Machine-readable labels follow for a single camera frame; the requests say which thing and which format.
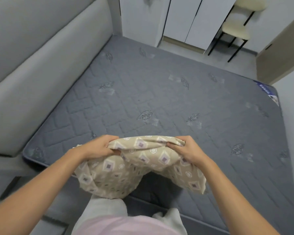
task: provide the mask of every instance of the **mattress label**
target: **mattress label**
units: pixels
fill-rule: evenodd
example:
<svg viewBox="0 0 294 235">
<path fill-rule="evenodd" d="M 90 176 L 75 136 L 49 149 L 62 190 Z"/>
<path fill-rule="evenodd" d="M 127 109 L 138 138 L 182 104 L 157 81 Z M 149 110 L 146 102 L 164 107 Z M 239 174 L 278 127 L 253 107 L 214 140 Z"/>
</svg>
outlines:
<svg viewBox="0 0 294 235">
<path fill-rule="evenodd" d="M 278 96 L 277 95 L 275 95 L 273 92 L 271 92 L 268 88 L 267 88 L 267 86 L 265 85 L 265 84 L 263 84 L 263 83 L 261 83 L 261 82 L 258 82 L 258 81 L 255 81 L 254 80 L 254 82 L 259 86 L 259 87 L 261 87 L 261 89 L 265 92 L 265 93 L 267 93 L 267 95 L 278 105 L 278 106 L 280 106 L 279 105 L 279 100 L 278 100 Z"/>
</svg>

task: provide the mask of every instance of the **pink shirt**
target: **pink shirt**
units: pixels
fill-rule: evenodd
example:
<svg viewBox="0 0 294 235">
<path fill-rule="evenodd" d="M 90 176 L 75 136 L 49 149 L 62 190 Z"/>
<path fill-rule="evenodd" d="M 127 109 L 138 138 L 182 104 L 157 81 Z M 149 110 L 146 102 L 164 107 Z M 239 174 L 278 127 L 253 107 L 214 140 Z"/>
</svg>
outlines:
<svg viewBox="0 0 294 235">
<path fill-rule="evenodd" d="M 175 230 L 163 222 L 146 217 L 115 217 L 102 216 L 89 219 L 72 235 L 179 235 Z"/>
</svg>

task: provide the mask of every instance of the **gray mattress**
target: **gray mattress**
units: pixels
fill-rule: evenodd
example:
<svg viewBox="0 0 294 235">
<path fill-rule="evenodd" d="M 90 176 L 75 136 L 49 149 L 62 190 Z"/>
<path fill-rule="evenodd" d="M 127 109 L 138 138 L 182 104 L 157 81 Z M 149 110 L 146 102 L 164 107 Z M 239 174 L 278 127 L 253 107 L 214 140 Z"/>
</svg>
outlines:
<svg viewBox="0 0 294 235">
<path fill-rule="evenodd" d="M 23 155 L 48 166 L 102 134 L 191 135 L 281 234 L 294 234 L 294 183 L 281 110 L 254 81 L 112 36 Z M 227 230 L 209 187 L 198 195 L 150 173 L 131 196 Z"/>
</svg>

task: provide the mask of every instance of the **gray floor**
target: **gray floor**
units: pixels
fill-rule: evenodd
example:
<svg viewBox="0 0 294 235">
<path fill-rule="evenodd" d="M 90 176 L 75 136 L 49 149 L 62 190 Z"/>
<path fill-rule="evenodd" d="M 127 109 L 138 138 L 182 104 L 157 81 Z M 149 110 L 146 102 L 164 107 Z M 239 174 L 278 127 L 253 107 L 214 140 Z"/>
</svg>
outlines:
<svg viewBox="0 0 294 235">
<path fill-rule="evenodd" d="M 162 41 L 159 45 L 160 49 L 171 53 L 193 59 L 238 75 L 256 80 L 256 55 L 247 50 L 241 50 L 228 63 L 230 57 L 236 51 L 235 47 L 228 48 L 225 43 L 218 43 L 211 55 L 208 56 L 212 44 L 204 54 L 188 50 L 186 48 Z"/>
<path fill-rule="evenodd" d="M 207 56 L 207 53 L 202 55 L 167 42 L 162 42 L 159 48 L 251 79 L 256 78 L 255 55 L 240 51 L 230 63 L 227 63 L 235 48 L 227 48 L 222 43 L 216 46 L 210 56 Z M 24 185 L 29 179 L 22 178 L 18 183 L 18 187 Z M 69 224 L 65 234 L 71 234 L 75 222 L 82 214 L 89 199 L 90 194 L 80 189 L 77 179 L 72 177 L 60 191 L 55 201 L 47 210 L 46 215 Z M 59 227 L 49 225 L 48 231 L 49 234 L 58 234 Z M 31 234 L 40 234 L 39 232 L 41 232 L 40 229 L 36 229 Z"/>
</svg>

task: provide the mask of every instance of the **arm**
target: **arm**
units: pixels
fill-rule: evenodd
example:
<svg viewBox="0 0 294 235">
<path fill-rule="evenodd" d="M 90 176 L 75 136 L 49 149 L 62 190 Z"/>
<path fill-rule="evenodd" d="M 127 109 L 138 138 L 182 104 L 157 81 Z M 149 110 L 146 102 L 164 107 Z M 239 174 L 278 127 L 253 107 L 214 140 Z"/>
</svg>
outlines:
<svg viewBox="0 0 294 235">
<path fill-rule="evenodd" d="M 167 146 L 183 155 L 187 161 L 193 163 L 203 172 L 231 234 L 279 234 L 251 206 L 191 136 L 177 138 L 185 141 L 184 147 L 171 143 L 168 143 Z"/>
<path fill-rule="evenodd" d="M 107 148 L 108 143 L 114 139 L 118 137 L 104 135 L 70 149 L 54 164 L 6 198 L 0 204 L 0 235 L 29 234 L 82 161 L 120 155 L 120 151 Z"/>
</svg>

